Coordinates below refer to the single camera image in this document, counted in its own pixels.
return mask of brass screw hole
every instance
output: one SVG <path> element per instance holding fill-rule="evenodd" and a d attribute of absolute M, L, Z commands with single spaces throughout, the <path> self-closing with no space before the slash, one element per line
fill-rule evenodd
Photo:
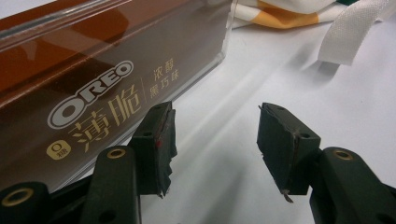
<path fill-rule="evenodd" d="M 125 149 L 115 148 L 115 149 L 107 152 L 107 157 L 109 159 L 118 159 L 120 157 L 123 157 L 123 155 L 125 155 L 125 153 L 126 153 Z"/>
<path fill-rule="evenodd" d="M 33 195 L 33 190 L 28 188 L 16 189 L 10 192 L 6 198 L 1 201 L 4 207 L 12 207 L 27 201 Z"/>
<path fill-rule="evenodd" d="M 344 150 L 336 149 L 333 153 L 338 159 L 341 159 L 344 161 L 352 161 L 353 160 L 352 155 L 350 155 L 350 153 L 348 153 Z"/>

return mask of white background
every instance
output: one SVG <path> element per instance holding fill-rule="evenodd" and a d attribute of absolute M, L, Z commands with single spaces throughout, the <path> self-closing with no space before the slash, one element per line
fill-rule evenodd
<path fill-rule="evenodd" d="M 174 102 L 172 185 L 162 200 L 142 196 L 143 223 L 314 222 L 309 197 L 287 203 L 262 161 L 262 102 L 286 107 L 322 138 L 321 148 L 357 152 L 396 187 L 396 16 L 373 26 L 352 66 L 317 62 L 329 27 L 232 31 L 224 62 Z"/>

